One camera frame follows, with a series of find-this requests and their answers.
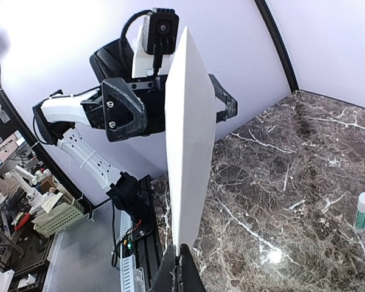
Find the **black front rail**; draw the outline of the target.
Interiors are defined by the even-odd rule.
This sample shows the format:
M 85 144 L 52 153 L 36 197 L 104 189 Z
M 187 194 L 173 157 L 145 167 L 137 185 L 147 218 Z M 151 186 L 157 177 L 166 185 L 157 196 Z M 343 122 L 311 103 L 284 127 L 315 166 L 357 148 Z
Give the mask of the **black front rail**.
M 156 219 L 154 192 L 151 189 L 151 177 L 149 175 L 139 180 L 141 198 L 148 206 L 148 212 L 144 215 L 142 223 L 133 232 L 134 255 L 136 268 L 141 269 L 144 277 L 145 290 L 150 291 L 151 282 L 158 272 L 163 258 L 163 250 L 159 237 Z

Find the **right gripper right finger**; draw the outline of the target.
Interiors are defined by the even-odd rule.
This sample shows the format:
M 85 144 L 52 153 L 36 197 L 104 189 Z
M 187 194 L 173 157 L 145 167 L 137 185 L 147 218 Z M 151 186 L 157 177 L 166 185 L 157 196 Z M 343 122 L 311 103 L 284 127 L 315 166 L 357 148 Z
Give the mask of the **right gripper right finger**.
M 189 247 L 184 243 L 179 248 L 178 257 L 178 291 L 205 292 Z

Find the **beige perforated basket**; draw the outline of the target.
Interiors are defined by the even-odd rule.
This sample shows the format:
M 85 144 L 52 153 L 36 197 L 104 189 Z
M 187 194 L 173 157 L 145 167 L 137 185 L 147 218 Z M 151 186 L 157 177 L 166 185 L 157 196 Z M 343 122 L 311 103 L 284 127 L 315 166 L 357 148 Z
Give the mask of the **beige perforated basket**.
M 71 204 L 62 203 L 49 213 L 43 212 L 32 220 L 33 230 L 44 237 L 50 237 L 81 219 L 84 211 L 84 207 L 76 200 L 72 200 Z

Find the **beige letter paper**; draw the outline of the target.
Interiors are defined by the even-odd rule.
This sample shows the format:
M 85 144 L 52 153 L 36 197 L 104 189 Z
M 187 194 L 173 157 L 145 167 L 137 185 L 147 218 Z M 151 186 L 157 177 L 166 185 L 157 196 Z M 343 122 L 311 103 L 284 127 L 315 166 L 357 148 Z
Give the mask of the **beige letter paper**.
M 165 143 L 176 247 L 198 235 L 215 141 L 215 90 L 188 28 L 165 84 Z

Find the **right black frame post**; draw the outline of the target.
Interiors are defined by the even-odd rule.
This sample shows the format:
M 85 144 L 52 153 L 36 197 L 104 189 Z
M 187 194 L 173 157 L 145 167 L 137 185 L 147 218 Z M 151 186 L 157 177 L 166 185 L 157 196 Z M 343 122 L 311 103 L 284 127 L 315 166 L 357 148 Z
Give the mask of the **right black frame post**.
M 276 21 L 269 9 L 269 6 L 265 0 L 254 0 L 254 3 L 266 25 L 268 33 L 274 44 L 274 48 L 279 57 L 280 63 L 282 65 L 283 72 L 285 74 L 289 89 L 291 92 L 299 90 L 299 84 L 297 82 L 296 74 L 291 64 L 290 56 L 285 47 L 285 43 L 281 37 L 279 28 Z

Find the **green white glue stick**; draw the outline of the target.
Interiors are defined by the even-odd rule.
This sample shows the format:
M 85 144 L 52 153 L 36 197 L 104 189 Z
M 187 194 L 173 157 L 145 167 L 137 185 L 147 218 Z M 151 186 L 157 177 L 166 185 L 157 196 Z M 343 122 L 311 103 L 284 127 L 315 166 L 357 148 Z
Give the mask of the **green white glue stick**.
M 356 233 L 365 231 L 365 192 L 360 193 L 358 196 L 354 229 Z

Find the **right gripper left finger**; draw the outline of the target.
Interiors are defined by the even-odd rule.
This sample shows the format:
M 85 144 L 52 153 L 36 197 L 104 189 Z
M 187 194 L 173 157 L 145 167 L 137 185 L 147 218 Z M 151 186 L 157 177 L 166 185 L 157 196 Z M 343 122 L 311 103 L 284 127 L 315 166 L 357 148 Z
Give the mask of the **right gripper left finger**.
M 151 282 L 150 291 L 178 291 L 178 260 L 176 246 L 169 245 L 164 253 L 159 269 Z

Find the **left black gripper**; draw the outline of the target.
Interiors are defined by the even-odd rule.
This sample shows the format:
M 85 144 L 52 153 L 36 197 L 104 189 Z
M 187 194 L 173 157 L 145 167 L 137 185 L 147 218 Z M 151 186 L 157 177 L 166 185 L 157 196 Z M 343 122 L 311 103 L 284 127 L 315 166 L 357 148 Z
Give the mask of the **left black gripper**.
M 94 52 L 89 62 L 99 91 L 89 98 L 91 127 L 105 130 L 110 142 L 136 136 L 149 136 L 165 130 L 166 76 L 131 78 L 133 49 L 126 45 L 120 53 L 119 42 L 111 42 Z M 215 97 L 225 109 L 217 113 L 217 122 L 224 122 L 238 113 L 238 102 L 222 87 L 213 74 L 209 78 Z

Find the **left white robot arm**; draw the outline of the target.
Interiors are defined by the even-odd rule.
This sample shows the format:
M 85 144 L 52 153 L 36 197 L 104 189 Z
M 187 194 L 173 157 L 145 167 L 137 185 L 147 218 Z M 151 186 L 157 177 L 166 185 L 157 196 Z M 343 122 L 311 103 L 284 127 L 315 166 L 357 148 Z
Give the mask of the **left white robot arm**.
M 164 132 L 174 224 L 201 218 L 215 127 L 237 110 L 190 38 L 179 44 L 166 75 L 108 78 L 81 94 L 56 93 L 33 108 L 46 143 L 78 160 L 116 207 L 135 219 L 147 211 L 136 180 L 106 162 L 75 126 L 105 130 L 112 142 Z

